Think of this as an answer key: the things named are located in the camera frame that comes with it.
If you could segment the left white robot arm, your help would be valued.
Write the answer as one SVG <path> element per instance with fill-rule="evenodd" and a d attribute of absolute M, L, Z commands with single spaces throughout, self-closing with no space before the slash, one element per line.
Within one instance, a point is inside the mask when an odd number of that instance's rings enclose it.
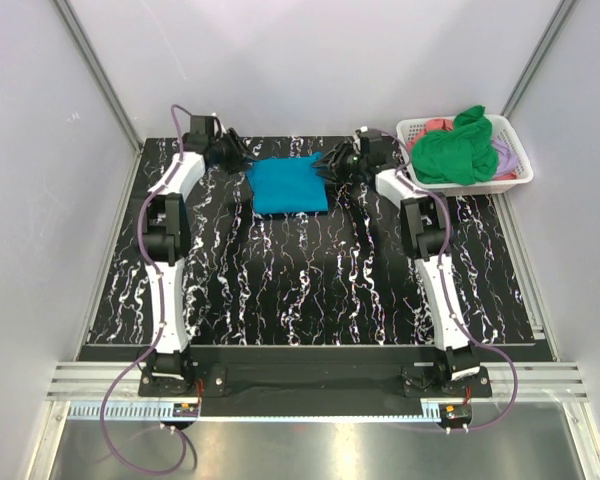
<path fill-rule="evenodd" d="M 153 331 L 141 355 L 141 396 L 183 396 L 202 388 L 191 358 L 182 292 L 191 229 L 186 200 L 207 170 L 227 172 L 248 167 L 249 152 L 232 128 L 212 114 L 191 115 L 189 131 L 180 126 L 178 152 L 161 178 L 148 189 L 136 222 L 136 240 L 151 292 Z"/>

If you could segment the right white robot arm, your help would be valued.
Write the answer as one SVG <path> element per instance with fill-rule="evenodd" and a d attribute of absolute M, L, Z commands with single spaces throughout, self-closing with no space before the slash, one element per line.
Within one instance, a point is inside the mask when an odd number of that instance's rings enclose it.
<path fill-rule="evenodd" d="M 466 389 L 480 371 L 475 341 L 466 326 L 453 279 L 452 225 L 446 198 L 417 186 L 404 163 L 388 152 L 377 129 L 356 131 L 314 161 L 332 185 L 365 183 L 399 213 L 403 250 L 423 283 L 434 333 L 432 373 L 418 388 L 435 386 L 446 396 Z"/>

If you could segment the blue t shirt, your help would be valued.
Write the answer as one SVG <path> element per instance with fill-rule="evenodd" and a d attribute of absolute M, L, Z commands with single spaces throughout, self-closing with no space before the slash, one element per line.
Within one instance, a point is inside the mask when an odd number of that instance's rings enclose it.
<path fill-rule="evenodd" d="M 253 193 L 253 211 L 259 215 L 326 212 L 325 182 L 313 167 L 322 156 L 317 152 L 254 162 L 246 172 Z"/>

